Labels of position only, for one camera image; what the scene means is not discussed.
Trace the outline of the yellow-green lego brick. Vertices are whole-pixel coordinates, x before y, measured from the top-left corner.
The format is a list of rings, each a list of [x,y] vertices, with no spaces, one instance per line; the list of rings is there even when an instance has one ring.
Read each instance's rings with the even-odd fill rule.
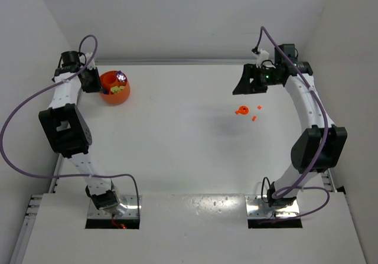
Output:
[[[113,86],[113,87],[110,88],[110,93],[111,94],[120,93],[124,88],[125,88],[125,86]]]

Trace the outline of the purple lego brick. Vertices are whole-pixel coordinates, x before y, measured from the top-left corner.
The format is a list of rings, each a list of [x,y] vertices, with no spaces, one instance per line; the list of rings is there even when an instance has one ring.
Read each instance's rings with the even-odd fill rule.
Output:
[[[120,70],[116,72],[116,77],[119,82],[127,82],[127,76]]]

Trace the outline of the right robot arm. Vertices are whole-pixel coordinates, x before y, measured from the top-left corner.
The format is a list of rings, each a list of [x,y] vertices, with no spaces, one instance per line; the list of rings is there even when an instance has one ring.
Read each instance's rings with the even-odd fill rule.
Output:
[[[265,93],[281,85],[290,95],[301,124],[301,136],[291,149],[291,164],[267,190],[268,206],[291,204],[304,185],[316,175],[334,168],[344,148],[347,131],[329,117],[315,88],[313,70],[298,61],[294,44],[275,48],[273,60],[259,47],[252,50],[255,64],[245,64],[233,94]]]

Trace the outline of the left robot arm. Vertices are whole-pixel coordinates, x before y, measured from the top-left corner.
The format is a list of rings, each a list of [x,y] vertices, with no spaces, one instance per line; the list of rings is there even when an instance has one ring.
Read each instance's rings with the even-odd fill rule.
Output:
[[[91,149],[91,131],[80,113],[77,102],[80,92],[98,93],[102,85],[92,53],[66,51],[54,72],[53,99],[38,114],[52,150],[68,159],[84,176],[86,194],[98,210],[113,214],[120,198],[110,178],[98,165]]]

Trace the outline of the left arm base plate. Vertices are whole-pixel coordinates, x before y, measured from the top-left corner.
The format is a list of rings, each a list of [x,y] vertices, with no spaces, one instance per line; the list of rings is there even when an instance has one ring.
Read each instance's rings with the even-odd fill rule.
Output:
[[[137,201],[135,195],[121,195],[119,204],[109,210],[98,210],[95,205],[90,202],[87,212],[89,220],[110,220],[114,215],[117,220],[138,220],[141,211],[141,197]]]

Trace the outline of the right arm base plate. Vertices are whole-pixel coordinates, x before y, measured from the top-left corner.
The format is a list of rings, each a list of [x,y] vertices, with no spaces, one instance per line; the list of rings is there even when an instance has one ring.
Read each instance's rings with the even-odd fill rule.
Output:
[[[285,219],[289,217],[296,217],[300,214],[299,205],[296,200],[292,204],[283,206],[272,206],[265,203],[260,195],[246,195],[246,211],[249,219],[263,220],[263,219]]]

